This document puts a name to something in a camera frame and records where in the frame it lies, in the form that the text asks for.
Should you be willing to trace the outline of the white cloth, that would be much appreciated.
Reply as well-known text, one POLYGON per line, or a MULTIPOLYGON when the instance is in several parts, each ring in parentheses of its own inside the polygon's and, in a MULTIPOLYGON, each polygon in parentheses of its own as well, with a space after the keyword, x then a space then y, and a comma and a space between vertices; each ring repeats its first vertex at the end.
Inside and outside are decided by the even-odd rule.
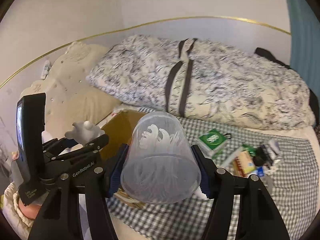
POLYGON ((78 144, 85 146, 88 142, 97 139, 105 132, 90 121, 81 121, 72 123, 73 129, 65 133, 67 139, 73 139, 78 144))

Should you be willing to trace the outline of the blue white tissue pack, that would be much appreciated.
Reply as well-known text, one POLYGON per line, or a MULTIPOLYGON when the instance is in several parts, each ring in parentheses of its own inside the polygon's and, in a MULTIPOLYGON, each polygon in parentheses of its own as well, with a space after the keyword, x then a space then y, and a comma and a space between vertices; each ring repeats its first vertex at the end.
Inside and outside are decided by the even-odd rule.
POLYGON ((264 168, 264 166, 256 167, 254 174, 257 175, 259 178, 264 178, 266 175, 264 168))

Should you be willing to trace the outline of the red yellow medicine box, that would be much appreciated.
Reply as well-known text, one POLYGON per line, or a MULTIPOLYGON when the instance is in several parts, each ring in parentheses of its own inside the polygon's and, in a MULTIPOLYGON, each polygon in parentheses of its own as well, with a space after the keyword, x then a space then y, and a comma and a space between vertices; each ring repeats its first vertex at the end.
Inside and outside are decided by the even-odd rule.
POLYGON ((233 160, 234 174, 239 177, 247 177, 255 171, 255 164, 248 151, 242 151, 233 160))

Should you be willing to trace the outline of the small black box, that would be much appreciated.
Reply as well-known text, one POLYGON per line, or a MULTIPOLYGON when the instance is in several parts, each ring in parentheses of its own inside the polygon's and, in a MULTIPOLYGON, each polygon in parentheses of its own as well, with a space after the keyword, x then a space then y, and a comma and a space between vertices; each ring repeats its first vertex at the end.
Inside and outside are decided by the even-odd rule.
POLYGON ((266 163, 267 157, 262 147, 258 147, 255 150, 255 155, 252 157, 252 160, 256 167, 263 166, 266 163))

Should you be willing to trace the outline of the translucent white silicone strip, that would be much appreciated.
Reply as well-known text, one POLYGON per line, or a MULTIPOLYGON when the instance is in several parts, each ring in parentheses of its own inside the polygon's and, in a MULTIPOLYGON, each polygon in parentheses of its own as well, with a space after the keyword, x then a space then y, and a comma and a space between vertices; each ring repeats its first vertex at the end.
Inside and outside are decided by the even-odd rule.
POLYGON ((220 165, 222 168, 227 168, 230 163, 244 150, 242 146, 240 146, 237 150, 235 150, 231 155, 229 155, 224 162, 220 165))

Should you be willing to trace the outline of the silver foil packet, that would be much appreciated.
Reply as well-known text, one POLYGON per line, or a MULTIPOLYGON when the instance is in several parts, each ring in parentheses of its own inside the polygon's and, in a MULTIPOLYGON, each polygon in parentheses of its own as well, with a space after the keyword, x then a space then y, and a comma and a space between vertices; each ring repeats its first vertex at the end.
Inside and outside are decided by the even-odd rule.
POLYGON ((268 169, 275 169, 283 162, 282 151, 280 150, 279 144, 276 139, 270 139, 269 141, 260 145, 265 157, 265 164, 268 169))

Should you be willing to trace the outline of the small green packet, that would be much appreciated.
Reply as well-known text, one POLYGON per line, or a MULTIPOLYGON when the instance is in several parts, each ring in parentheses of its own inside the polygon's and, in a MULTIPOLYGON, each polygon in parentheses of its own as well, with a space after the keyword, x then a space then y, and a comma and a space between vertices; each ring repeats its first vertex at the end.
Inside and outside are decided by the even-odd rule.
POLYGON ((255 157, 256 156, 257 149, 255 147, 252 147, 252 146, 247 145, 247 144, 242 144, 242 147, 244 148, 245 151, 247 151, 249 153, 249 155, 251 157, 255 157))

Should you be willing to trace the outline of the green white medicine box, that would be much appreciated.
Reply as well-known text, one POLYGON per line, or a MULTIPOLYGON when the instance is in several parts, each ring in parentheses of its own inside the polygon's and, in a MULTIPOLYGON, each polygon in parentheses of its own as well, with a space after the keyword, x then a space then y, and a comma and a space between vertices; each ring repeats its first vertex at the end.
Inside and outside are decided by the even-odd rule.
POLYGON ((216 154, 225 145, 227 138, 215 129, 204 133, 198 137, 198 142, 208 154, 216 154))

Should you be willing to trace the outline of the clear plastic cup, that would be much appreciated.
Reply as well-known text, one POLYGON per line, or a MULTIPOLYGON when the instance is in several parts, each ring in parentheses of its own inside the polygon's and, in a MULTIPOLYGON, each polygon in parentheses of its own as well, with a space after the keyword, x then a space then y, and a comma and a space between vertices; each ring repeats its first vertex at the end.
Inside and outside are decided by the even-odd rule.
POLYGON ((172 204, 192 196, 201 172, 176 117, 151 112, 138 121, 120 181, 130 197, 148 204, 172 204))

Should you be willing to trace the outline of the brown cardboard box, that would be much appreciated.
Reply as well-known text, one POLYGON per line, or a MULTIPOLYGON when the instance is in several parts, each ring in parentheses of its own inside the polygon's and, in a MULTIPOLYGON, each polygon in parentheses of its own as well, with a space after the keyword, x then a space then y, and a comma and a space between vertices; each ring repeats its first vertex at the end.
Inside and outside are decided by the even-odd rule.
MULTIPOLYGON (((126 109, 108 116, 108 122, 101 128, 109 138, 108 144, 100 151, 100 156, 103 160, 115 156, 122 144, 131 144, 132 132, 144 115, 146 113, 126 109)), ((144 202, 140 202, 128 195, 121 185, 119 185, 118 191, 113 196, 129 207, 142 209, 145 206, 144 202)))

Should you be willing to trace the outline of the floral folded duvet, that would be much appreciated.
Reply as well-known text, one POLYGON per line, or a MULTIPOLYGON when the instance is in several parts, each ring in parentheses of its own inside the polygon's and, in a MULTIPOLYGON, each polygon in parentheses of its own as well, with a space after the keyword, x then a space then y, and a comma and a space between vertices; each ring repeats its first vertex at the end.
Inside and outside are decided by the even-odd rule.
POLYGON ((297 72, 210 40, 130 36, 101 58, 87 81, 128 105, 185 118, 263 130, 316 121, 297 72))

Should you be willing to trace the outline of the teal curtain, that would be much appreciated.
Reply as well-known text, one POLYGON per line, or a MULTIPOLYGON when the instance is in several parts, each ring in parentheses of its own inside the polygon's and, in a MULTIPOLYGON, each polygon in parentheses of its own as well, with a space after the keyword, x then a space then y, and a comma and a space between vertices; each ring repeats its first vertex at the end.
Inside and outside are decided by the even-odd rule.
POLYGON ((319 97, 319 21, 306 0, 286 0, 291 29, 290 66, 319 97))

